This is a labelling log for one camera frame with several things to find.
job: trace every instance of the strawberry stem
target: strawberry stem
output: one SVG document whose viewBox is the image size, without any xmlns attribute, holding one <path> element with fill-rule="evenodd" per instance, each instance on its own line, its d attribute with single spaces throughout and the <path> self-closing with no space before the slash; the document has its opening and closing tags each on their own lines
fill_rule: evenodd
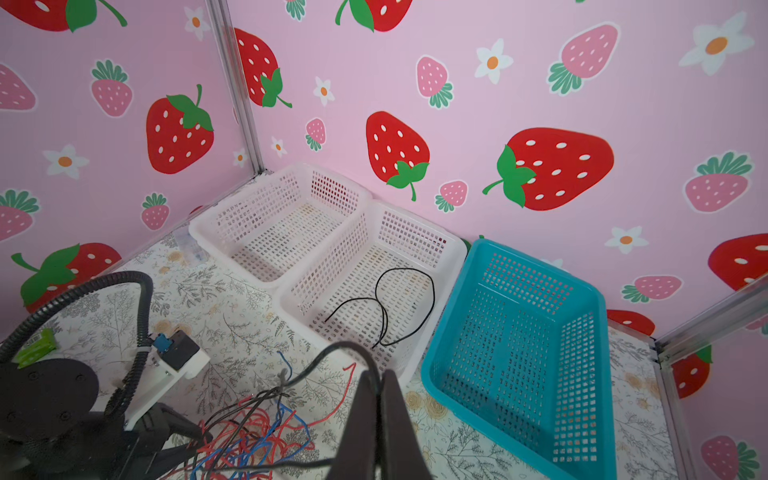
<svg viewBox="0 0 768 480">
<path fill-rule="evenodd" d="M 40 271 L 40 270 L 34 268 L 29 263 L 26 263 L 24 261 L 24 259 L 22 258 L 22 255 L 20 253 L 14 253 L 13 255 L 11 255 L 11 260 L 13 260 L 14 263 L 16 263 L 16 265 L 23 266 L 27 270 L 32 270 L 33 272 L 39 272 Z"/>
<path fill-rule="evenodd" d="M 486 188 L 483 189 L 482 194 L 483 195 L 488 195 L 488 192 L 491 191 L 491 189 L 493 187 L 495 187 L 496 185 L 498 185 L 500 183 L 503 183 L 503 182 L 504 182 L 503 178 L 501 180 L 499 180 L 498 182 L 493 182 L 492 184 L 488 185 Z"/>
<path fill-rule="evenodd" d="M 286 107 L 288 107 L 288 108 L 293 108 L 293 104 L 290 104 L 290 103 L 288 103 L 287 101 L 283 100 L 282 98 L 280 98 L 280 96 L 278 96 L 278 97 L 277 97 L 277 100 L 280 100 L 280 101 L 282 101 L 282 102 L 283 102 L 283 105 L 285 105 Z"/>
<path fill-rule="evenodd" d="M 342 2 L 341 6 L 339 7 L 339 11 L 336 13 L 336 24 L 337 25 L 341 25 L 341 14 L 344 12 L 344 7 L 346 7 L 346 3 L 348 1 L 349 0 L 344 0 L 344 2 Z"/>
<path fill-rule="evenodd" d="M 120 15 L 120 12 L 118 12 L 112 5 L 109 5 L 105 0 L 98 0 L 101 2 L 101 4 L 107 8 L 109 8 L 109 11 L 112 12 L 112 15 L 118 18 L 118 22 L 120 22 L 121 27 L 125 27 L 128 25 L 127 20 L 123 15 Z"/>
</svg>

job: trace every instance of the blue basket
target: blue basket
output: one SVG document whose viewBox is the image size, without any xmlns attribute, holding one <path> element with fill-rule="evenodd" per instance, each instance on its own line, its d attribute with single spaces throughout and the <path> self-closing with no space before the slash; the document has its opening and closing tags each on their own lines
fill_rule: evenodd
<svg viewBox="0 0 768 480">
<path fill-rule="evenodd" d="M 605 300 L 478 240 L 422 367 L 435 399 L 552 480 L 616 479 Z"/>
</svg>

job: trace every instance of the white plastic basket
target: white plastic basket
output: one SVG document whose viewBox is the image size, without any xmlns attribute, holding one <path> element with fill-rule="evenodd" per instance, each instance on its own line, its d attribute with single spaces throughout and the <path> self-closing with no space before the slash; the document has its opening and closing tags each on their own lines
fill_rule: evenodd
<svg viewBox="0 0 768 480">
<path fill-rule="evenodd" d="M 273 293 L 359 221 L 371 194 L 321 167 L 294 164 L 246 185 L 190 222 L 211 256 Z"/>
<path fill-rule="evenodd" d="M 428 273 L 435 281 L 435 309 L 425 324 L 400 343 L 372 349 L 379 368 L 393 370 L 404 386 L 432 338 L 466 254 L 464 243 L 455 235 L 410 212 L 374 201 L 304 274 L 286 279 L 273 296 L 273 305 L 290 328 L 318 348 L 351 340 L 371 349 L 382 328 L 381 309 L 375 301 L 347 303 L 323 321 L 345 300 L 373 297 L 376 281 L 390 268 Z M 383 277 L 379 298 L 389 313 L 385 343 L 390 343 L 413 332 L 424 320 L 432 305 L 432 285 L 421 273 L 397 270 Z"/>
</svg>

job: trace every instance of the orange flower center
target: orange flower center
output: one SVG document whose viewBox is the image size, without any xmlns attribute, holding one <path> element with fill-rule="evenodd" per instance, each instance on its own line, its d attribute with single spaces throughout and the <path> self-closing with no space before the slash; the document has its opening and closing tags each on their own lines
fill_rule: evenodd
<svg viewBox="0 0 768 480">
<path fill-rule="evenodd" d="M 717 55 L 728 46 L 728 39 L 725 37 L 717 37 L 707 44 L 704 51 L 710 55 Z"/>
</svg>

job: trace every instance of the table surface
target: table surface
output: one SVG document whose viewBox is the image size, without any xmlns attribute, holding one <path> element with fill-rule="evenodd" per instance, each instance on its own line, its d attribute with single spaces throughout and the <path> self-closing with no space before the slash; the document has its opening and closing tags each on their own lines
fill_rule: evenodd
<svg viewBox="0 0 768 480">
<path fill-rule="evenodd" d="M 152 333 L 170 335 L 182 329 L 211 357 L 197 377 L 182 379 L 162 400 L 195 422 L 221 406 L 275 386 L 285 368 L 277 352 L 285 355 L 294 372 L 318 353 L 275 314 L 267 293 L 213 259 L 188 266 L 173 235 L 137 255 L 122 270 L 140 270 L 154 281 Z M 78 301 L 48 325 L 56 332 L 61 354 L 86 362 L 98 374 L 97 407 L 104 407 L 132 360 L 137 300 L 137 286 L 112 287 Z M 642 340 L 616 329 L 610 329 L 610 340 L 618 478 L 676 480 L 651 350 Z M 325 418 L 339 404 L 349 382 L 351 370 L 345 367 L 333 359 L 323 362 L 284 403 L 307 422 Z M 335 454 L 357 370 L 339 411 L 310 429 L 315 449 L 294 459 L 309 461 Z M 546 478 L 438 404 L 425 391 L 419 370 L 403 394 L 433 477 Z M 296 442 L 306 441 L 301 431 L 291 435 Z M 280 474 L 321 480 L 324 471 L 319 472 L 282 470 Z"/>
</svg>

